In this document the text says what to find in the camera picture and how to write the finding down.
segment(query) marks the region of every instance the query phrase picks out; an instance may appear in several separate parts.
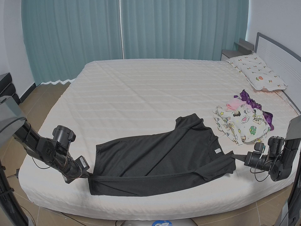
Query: fitted sheet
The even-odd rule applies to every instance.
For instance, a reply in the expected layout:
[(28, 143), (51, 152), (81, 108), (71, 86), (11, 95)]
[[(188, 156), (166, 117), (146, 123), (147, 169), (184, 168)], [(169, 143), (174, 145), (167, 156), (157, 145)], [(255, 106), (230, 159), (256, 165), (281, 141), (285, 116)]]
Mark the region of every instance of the fitted sheet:
[[(237, 146), (230, 141), (217, 129), (212, 112), (243, 89), (274, 115), (275, 130), (264, 142), (273, 135), (285, 137), (288, 122), (298, 114), (283, 92), (254, 91), (228, 62), (177, 59), (88, 63), (53, 106), (39, 133), (52, 138), (57, 125), (69, 127), (77, 135), (70, 146), (71, 156), (83, 155), (90, 165), (88, 171), (93, 172), (96, 144), (171, 131), (176, 118), (196, 113), (219, 137), (224, 153), (233, 150), (246, 154), (253, 151), (254, 144)], [(249, 168), (236, 161), (233, 174), (190, 189), (147, 197), (92, 196), (87, 179), (66, 184), (58, 171), (39, 169), (28, 155), (19, 181), (32, 202), (64, 213), (113, 220), (180, 219), (234, 210), (288, 186), (293, 182), (297, 159), (288, 179), (279, 182), (269, 177), (257, 182)]]

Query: pink garment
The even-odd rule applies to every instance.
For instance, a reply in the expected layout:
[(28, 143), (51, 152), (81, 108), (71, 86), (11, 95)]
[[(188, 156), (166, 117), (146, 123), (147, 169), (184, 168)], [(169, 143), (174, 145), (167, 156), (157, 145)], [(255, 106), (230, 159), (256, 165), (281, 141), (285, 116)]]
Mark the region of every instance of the pink garment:
[(227, 109), (232, 110), (232, 111), (235, 111), (241, 105), (246, 105), (247, 108), (249, 108), (251, 111), (253, 111), (253, 108), (250, 105), (248, 105), (246, 103), (246, 101), (242, 101), (239, 98), (233, 98), (233, 99), (229, 100), (226, 105), (227, 105)]

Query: headboard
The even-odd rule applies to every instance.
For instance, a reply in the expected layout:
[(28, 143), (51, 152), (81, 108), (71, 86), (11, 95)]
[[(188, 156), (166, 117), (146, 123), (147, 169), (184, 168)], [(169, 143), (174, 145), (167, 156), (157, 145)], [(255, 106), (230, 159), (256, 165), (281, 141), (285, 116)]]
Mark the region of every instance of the headboard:
[(301, 57), (259, 32), (254, 51), (288, 85), (283, 92), (301, 112)]

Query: purple garment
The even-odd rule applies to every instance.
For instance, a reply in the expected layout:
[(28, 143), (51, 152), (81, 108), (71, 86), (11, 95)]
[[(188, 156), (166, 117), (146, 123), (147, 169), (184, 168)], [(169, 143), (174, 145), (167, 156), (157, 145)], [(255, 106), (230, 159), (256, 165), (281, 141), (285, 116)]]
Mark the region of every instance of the purple garment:
[(265, 120), (266, 120), (266, 122), (267, 122), (267, 123), (269, 124), (269, 126), (271, 127), (271, 130), (274, 130), (274, 126), (272, 125), (273, 114), (270, 113), (270, 112), (267, 112), (267, 111), (263, 111), (263, 110), (261, 109), (261, 108), (262, 108), (261, 104), (258, 104), (258, 103), (256, 103), (255, 100), (251, 99), (250, 96), (249, 96), (249, 94), (248, 94), (245, 90), (243, 90), (243, 91), (240, 93), (240, 96), (241, 96), (241, 100), (242, 100), (242, 101), (246, 101), (246, 103), (247, 103), (248, 105), (250, 105), (253, 109), (256, 108), (256, 109), (261, 110), (262, 113), (263, 113), (263, 116), (264, 116), (264, 118), (265, 118)]

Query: black t-shirt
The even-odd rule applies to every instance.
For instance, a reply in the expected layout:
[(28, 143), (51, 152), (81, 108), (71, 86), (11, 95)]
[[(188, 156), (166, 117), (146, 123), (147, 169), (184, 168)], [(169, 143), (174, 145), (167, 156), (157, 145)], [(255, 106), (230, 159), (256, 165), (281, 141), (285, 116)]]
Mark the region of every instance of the black t-shirt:
[(231, 154), (196, 114), (179, 117), (170, 132), (96, 145), (90, 193), (150, 196), (191, 188), (233, 173)]

